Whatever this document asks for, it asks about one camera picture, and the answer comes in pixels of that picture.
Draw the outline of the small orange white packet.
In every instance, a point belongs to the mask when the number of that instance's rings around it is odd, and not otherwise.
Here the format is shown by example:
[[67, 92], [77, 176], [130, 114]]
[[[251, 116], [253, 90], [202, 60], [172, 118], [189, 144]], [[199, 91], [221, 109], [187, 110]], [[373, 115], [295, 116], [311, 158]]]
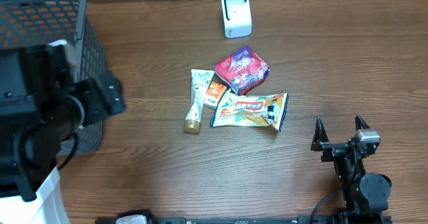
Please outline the small orange white packet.
[[223, 84], [218, 84], [217, 82], [211, 82], [207, 93], [203, 99], [203, 103], [205, 106], [208, 106], [212, 109], [216, 109], [221, 97], [227, 90], [227, 86]]

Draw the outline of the red purple snack pack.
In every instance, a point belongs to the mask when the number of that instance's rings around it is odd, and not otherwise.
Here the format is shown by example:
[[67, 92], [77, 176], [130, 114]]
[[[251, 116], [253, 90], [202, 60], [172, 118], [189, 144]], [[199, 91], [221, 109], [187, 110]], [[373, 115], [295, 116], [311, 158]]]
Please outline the red purple snack pack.
[[244, 45], [215, 64], [214, 70], [235, 94], [242, 96], [265, 81], [270, 67], [248, 45]]

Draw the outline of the white gold cosmetic tube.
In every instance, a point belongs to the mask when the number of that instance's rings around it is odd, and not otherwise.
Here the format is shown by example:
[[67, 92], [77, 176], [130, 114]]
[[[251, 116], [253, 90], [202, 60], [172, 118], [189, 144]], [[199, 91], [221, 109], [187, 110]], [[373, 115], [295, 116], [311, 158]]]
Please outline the white gold cosmetic tube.
[[191, 106], [186, 115], [184, 131], [200, 133], [203, 99], [214, 76], [213, 70], [191, 70]]

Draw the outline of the yellow white snack bag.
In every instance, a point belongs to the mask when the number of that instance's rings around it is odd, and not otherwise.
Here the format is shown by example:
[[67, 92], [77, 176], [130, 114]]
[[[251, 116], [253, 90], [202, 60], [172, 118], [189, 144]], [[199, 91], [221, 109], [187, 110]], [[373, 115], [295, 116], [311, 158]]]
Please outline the yellow white snack bag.
[[210, 127], [272, 127], [282, 131], [289, 95], [238, 96], [231, 90], [221, 97]]

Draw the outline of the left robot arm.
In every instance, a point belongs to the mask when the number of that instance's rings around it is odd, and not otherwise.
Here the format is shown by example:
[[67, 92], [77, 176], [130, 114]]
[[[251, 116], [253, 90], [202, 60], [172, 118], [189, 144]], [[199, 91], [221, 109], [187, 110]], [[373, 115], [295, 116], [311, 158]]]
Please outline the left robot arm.
[[68, 223], [57, 153], [78, 129], [124, 111], [112, 72], [75, 82], [64, 40], [1, 52], [1, 222]]

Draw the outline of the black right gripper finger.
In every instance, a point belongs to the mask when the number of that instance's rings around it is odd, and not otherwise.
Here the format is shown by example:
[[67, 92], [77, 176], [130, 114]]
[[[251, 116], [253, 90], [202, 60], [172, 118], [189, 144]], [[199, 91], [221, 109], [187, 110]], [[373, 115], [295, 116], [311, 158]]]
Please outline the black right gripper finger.
[[316, 127], [310, 150], [324, 150], [324, 147], [329, 144], [330, 142], [322, 120], [320, 117], [318, 117], [316, 119]]
[[363, 120], [363, 118], [361, 117], [360, 114], [357, 114], [355, 116], [355, 126], [356, 126], [356, 130], [369, 129], [370, 128], [370, 126]]

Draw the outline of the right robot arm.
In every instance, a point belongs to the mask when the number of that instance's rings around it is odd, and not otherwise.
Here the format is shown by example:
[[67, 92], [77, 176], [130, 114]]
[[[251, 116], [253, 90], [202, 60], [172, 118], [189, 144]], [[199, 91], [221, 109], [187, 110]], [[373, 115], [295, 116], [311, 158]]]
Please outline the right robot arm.
[[[313, 209], [309, 223], [391, 223], [383, 211], [389, 208], [392, 181], [386, 175], [367, 173], [363, 159], [373, 155], [381, 143], [379, 133], [361, 116], [355, 117], [356, 132], [345, 143], [332, 144], [320, 118], [311, 150], [321, 152], [322, 162], [333, 162], [340, 188], [324, 197]], [[342, 193], [344, 208], [328, 216], [317, 216], [319, 208], [333, 196]]]

